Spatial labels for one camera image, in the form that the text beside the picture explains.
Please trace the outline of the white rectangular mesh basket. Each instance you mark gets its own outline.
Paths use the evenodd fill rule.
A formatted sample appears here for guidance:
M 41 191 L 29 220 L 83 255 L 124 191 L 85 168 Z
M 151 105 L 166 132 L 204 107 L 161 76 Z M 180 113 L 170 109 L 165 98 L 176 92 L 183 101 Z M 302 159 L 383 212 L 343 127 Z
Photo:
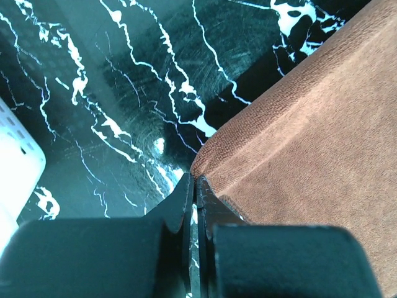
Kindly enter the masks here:
M 17 219 L 45 165 L 38 143 L 1 101 L 1 251 L 18 229 Z

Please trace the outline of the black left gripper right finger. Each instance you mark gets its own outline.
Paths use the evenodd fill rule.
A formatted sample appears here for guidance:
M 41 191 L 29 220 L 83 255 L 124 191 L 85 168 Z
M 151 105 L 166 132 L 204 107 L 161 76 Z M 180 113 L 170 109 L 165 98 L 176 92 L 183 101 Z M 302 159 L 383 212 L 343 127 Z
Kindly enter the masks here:
M 325 225 L 250 225 L 196 183 L 202 297 L 380 297 L 354 236 Z

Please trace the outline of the brown towel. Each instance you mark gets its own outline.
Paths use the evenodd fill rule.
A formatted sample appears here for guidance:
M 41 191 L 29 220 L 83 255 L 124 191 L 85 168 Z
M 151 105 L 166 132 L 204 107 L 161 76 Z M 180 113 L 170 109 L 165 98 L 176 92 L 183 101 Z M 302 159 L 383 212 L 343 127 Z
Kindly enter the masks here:
M 257 224 L 326 224 L 396 294 L 396 2 L 370 1 L 222 126 L 191 166 Z

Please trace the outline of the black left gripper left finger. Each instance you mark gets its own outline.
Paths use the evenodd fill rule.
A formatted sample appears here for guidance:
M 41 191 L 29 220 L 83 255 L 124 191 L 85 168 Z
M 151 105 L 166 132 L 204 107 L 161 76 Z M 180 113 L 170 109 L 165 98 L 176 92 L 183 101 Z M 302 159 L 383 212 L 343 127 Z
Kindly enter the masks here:
M 194 179 L 142 217 L 31 221 L 1 256 L 2 297 L 185 297 Z

